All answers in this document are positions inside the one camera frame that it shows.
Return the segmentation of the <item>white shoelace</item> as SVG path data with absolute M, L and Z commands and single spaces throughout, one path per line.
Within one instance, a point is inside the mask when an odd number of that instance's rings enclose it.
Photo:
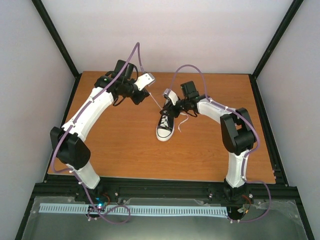
M 160 104 L 157 102 L 157 100 L 153 97 L 153 95 L 152 95 L 151 92 L 149 93 L 149 95 L 150 95 L 151 98 L 154 100 L 154 102 L 156 103 L 156 105 L 157 105 L 160 109 L 162 109 L 162 107 L 161 107 Z M 182 132 L 182 131 L 181 131 L 181 128 L 180 128 L 181 124 L 183 124 L 183 123 L 185 123 L 186 121 L 189 120 L 189 116 L 188 116 L 186 113 L 182 113 L 182 115 L 183 115 L 183 116 L 186 116 L 186 119 L 183 120 L 183 121 L 181 121 L 181 122 L 178 124 L 178 126 L 177 126 L 177 129 L 179 130 L 180 133 Z M 161 113 L 160 126 L 162 126 L 162 127 L 168 127 L 169 125 L 168 125 L 167 123 L 165 123 L 165 121 L 168 121 L 168 120 L 169 120 L 169 117 Z

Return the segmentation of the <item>black white canvas sneaker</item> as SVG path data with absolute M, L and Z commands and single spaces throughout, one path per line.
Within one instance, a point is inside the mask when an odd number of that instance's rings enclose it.
M 156 138 L 161 142 L 168 141 L 172 137 L 175 130 L 174 118 L 169 116 L 168 111 L 165 110 L 165 108 L 167 108 L 169 105 L 170 101 L 167 99 L 163 105 L 161 116 L 155 131 Z

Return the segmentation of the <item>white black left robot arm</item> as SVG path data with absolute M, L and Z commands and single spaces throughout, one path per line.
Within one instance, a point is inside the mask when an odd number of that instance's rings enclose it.
M 95 202 L 103 198 L 104 188 L 99 185 L 100 176 L 90 163 L 91 151 L 85 141 L 108 107 L 115 107 L 127 98 L 138 105 L 150 95 L 146 87 L 155 81 L 155 77 L 145 72 L 133 79 L 134 69 L 134 64 L 118 60 L 113 71 L 96 80 L 89 97 L 75 115 L 61 127 L 53 127 L 50 131 L 52 159 L 59 159 L 66 165 L 66 170 L 78 177 L 79 184 L 87 188 L 86 195 Z

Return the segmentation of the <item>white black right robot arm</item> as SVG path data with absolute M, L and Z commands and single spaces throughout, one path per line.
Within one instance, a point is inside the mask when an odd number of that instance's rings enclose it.
M 163 93 L 167 100 L 160 114 L 177 118 L 180 114 L 193 111 L 192 116 L 203 115 L 220 124 L 224 148 L 228 152 L 228 171 L 224 179 L 224 197 L 235 202 L 245 193 L 247 183 L 247 163 L 259 136 L 253 127 L 249 112 L 245 108 L 224 106 L 206 95 L 200 95 L 193 81 L 180 85 L 183 99 L 171 90 Z

